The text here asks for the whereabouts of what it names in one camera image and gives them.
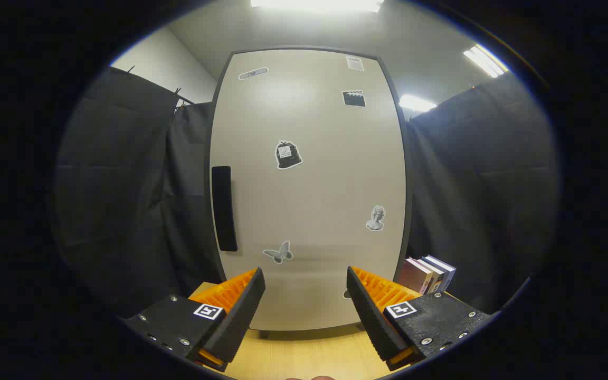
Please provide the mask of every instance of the orange gripper pad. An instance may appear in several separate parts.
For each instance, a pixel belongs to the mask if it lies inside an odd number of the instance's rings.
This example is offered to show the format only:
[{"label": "orange gripper pad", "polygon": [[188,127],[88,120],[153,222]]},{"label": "orange gripper pad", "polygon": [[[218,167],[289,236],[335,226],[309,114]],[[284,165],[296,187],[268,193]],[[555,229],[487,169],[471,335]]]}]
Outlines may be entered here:
[{"label": "orange gripper pad", "polygon": [[382,277],[377,276],[362,270],[357,267],[351,267],[355,275],[358,276],[360,281],[365,287],[365,291],[369,294],[374,305],[377,306],[381,313],[384,312],[386,306],[395,305],[404,301],[413,300],[422,294],[417,291],[413,291],[408,287],[404,287],[401,284],[396,284],[393,281],[389,281]]},{"label": "orange gripper pad", "polygon": [[243,289],[245,289],[253,278],[256,271],[257,268],[240,274],[233,279],[224,281],[224,283],[201,291],[201,293],[198,293],[195,296],[190,296],[189,300],[224,308],[224,311],[228,314],[234,307],[236,301],[239,300]]}]

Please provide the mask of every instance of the stack of books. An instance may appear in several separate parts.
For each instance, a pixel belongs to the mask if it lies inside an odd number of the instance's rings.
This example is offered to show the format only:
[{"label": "stack of books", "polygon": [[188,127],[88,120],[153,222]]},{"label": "stack of books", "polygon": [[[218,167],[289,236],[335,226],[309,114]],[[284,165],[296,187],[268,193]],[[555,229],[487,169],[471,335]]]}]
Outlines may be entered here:
[{"label": "stack of books", "polygon": [[456,270],[431,255],[420,259],[406,258],[398,283],[421,294],[446,291]]}]

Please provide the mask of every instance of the fluorescent light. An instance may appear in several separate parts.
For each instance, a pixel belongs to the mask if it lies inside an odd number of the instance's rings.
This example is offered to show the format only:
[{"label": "fluorescent light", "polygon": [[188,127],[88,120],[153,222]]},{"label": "fluorescent light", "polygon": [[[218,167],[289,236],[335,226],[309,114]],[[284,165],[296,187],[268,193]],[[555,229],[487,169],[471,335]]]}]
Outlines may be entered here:
[{"label": "fluorescent light", "polygon": [[477,47],[472,47],[471,51],[473,52],[473,54],[480,57],[480,59],[487,65],[487,67],[494,70],[494,72],[496,72],[498,75],[504,73],[504,71],[496,63],[492,62],[492,60],[490,60],[489,57],[482,52],[482,50],[478,49]]},{"label": "fluorescent light", "polygon": [[499,61],[499,58],[496,57],[496,55],[490,53],[487,49],[483,48],[482,46],[476,44],[476,48],[482,50],[482,52],[488,56],[491,60],[494,61],[494,63],[496,63],[497,65],[499,65],[499,67],[503,70],[503,72],[507,72],[508,68],[506,67],[506,65],[504,65],[501,61]]},{"label": "fluorescent light", "polygon": [[253,7],[308,11],[379,12],[384,0],[250,0]]},{"label": "fluorescent light", "polygon": [[400,106],[403,108],[410,108],[413,111],[426,112],[432,108],[436,108],[437,105],[427,100],[420,99],[412,94],[404,94],[400,98]]},{"label": "fluorescent light", "polygon": [[508,71],[508,68],[498,58],[480,45],[475,45],[470,50],[464,51],[463,55],[482,68],[492,78],[496,78]]},{"label": "fluorescent light", "polygon": [[490,75],[490,77],[492,77],[492,78],[496,78],[496,77],[498,77],[498,76],[499,76],[499,75],[498,75],[498,74],[497,74],[497,73],[496,73],[494,70],[492,70],[492,68],[487,67],[487,64],[486,64],[486,63],[484,63],[484,62],[483,62],[483,61],[480,59],[480,57],[478,57],[477,55],[475,55],[475,54],[471,53],[471,51],[470,51],[470,50],[466,50],[466,51],[464,51],[463,55],[465,55],[466,57],[468,57],[468,59],[470,59],[470,60],[471,60],[471,61],[473,61],[473,62],[474,62],[476,65],[478,65],[480,68],[482,68],[482,69],[483,69],[483,70],[484,70],[484,71],[487,73],[487,75]]}]

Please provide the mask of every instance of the black curtain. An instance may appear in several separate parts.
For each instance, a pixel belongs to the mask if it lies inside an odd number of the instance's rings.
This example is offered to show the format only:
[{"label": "black curtain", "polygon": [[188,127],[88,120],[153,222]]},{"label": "black curtain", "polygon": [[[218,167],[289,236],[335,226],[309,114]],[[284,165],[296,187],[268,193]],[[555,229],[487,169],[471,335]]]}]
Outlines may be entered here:
[{"label": "black curtain", "polygon": [[177,101],[109,68],[77,104],[60,147],[51,218],[61,255],[122,317],[179,292],[162,217],[166,135]]},{"label": "black curtain", "polygon": [[550,124],[510,72],[408,125],[414,175],[408,253],[454,265],[447,289],[498,310],[543,261],[559,198]]},{"label": "black curtain", "polygon": [[166,137],[164,224],[185,294],[191,294],[201,281],[224,281],[204,179],[211,111],[212,103],[178,108]]}]

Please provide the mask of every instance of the door frame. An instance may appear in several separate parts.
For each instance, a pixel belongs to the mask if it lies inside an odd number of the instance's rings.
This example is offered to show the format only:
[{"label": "door frame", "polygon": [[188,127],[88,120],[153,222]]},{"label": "door frame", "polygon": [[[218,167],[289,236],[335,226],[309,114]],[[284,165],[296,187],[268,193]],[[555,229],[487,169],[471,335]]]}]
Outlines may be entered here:
[{"label": "door frame", "polygon": [[388,70],[386,70],[386,65],[384,65],[384,61],[378,55],[365,54],[365,53],[357,53],[355,51],[349,50],[341,50],[333,47],[327,46],[308,46],[308,45],[278,45],[278,46],[269,46],[263,49],[254,49],[254,50],[237,50],[232,51],[229,54],[229,58],[227,58],[226,63],[224,64],[224,68],[222,68],[222,74],[217,79],[217,87],[215,87],[215,93],[213,94],[213,102],[210,110],[210,127],[207,130],[207,149],[205,149],[205,168],[203,168],[203,186],[206,189],[205,192],[205,201],[207,204],[207,217],[213,223],[213,244],[212,246],[212,257],[214,257],[215,264],[217,264],[218,271],[220,272],[220,277],[222,281],[226,281],[226,273],[224,272],[224,267],[222,267],[222,259],[220,258],[220,251],[217,248],[217,231],[215,230],[215,216],[212,210],[212,190],[210,188],[210,146],[213,132],[213,123],[215,122],[215,107],[217,106],[217,98],[220,95],[220,89],[222,87],[222,82],[224,81],[224,75],[226,74],[227,68],[229,68],[229,63],[231,63],[231,58],[234,57],[235,54],[241,53],[252,53],[253,51],[265,51],[265,50],[319,50],[319,51],[331,51],[333,53],[342,53],[347,55],[352,55],[355,57],[368,58],[370,60],[376,60],[379,63],[379,67],[382,69],[384,73],[384,77],[386,82],[388,83],[388,88],[391,90],[391,96],[393,96],[393,103],[395,104],[395,110],[398,115],[398,123],[400,125],[400,133],[403,139],[403,156],[405,158],[405,221],[403,223],[403,241],[400,246],[400,257],[398,257],[398,265],[396,266],[395,274],[393,276],[393,281],[398,278],[400,274],[399,270],[401,268],[401,264],[403,260],[405,260],[405,254],[407,252],[407,244],[410,241],[410,229],[412,228],[412,154],[410,150],[410,142],[408,140],[409,133],[407,131],[407,125],[405,123],[405,117],[402,113],[402,109],[399,105],[400,99],[398,98],[398,93],[395,90],[395,86],[393,85],[393,80],[391,80],[391,76],[388,74]]}]

